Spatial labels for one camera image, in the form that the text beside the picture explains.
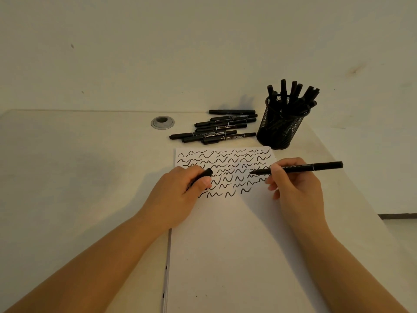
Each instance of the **sheet of paper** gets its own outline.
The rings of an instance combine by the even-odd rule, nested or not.
[[[267,176],[269,147],[177,148],[175,165],[213,170],[191,215],[172,229],[168,313],[328,312]]]

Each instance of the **pen holder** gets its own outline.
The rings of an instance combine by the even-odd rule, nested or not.
[[[281,105],[280,96],[274,105],[270,105],[269,98],[266,98],[265,104],[265,113],[256,138],[263,146],[269,146],[272,149],[285,149],[289,146],[303,118],[310,113],[310,110],[302,115],[287,115],[279,107]]]

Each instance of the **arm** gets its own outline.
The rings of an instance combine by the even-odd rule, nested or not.
[[[199,166],[176,167],[161,177],[142,209],[60,270],[6,312],[103,312],[159,235],[191,212],[198,195],[211,187],[203,177],[186,191]]]
[[[271,165],[265,183],[280,199],[282,214],[293,230],[315,284],[335,313],[407,310],[332,235],[324,216],[323,194],[312,172],[286,174],[282,166],[305,164],[300,158]]]

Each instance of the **hand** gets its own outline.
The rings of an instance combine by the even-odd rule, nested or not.
[[[190,189],[190,182],[204,171],[193,165],[187,169],[175,167],[156,183],[138,215],[164,232],[179,225],[190,215],[198,196],[211,187],[211,177],[198,179]]]
[[[282,169],[304,164],[301,158],[281,159],[271,165],[272,175],[265,183],[269,184],[268,190],[275,190],[274,199],[280,199],[282,214],[294,230],[300,227],[327,227],[320,180],[310,171],[287,174]]]

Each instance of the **table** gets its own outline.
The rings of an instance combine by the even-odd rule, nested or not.
[[[168,115],[175,125],[156,130]],[[205,113],[9,111],[0,118],[0,311],[136,213]],[[257,131],[251,123],[242,132]],[[227,147],[257,146],[255,138]],[[333,161],[302,124],[277,158]],[[334,235],[408,310],[417,308],[416,264],[343,170],[318,171]],[[168,235],[144,254],[107,312],[161,309]]]

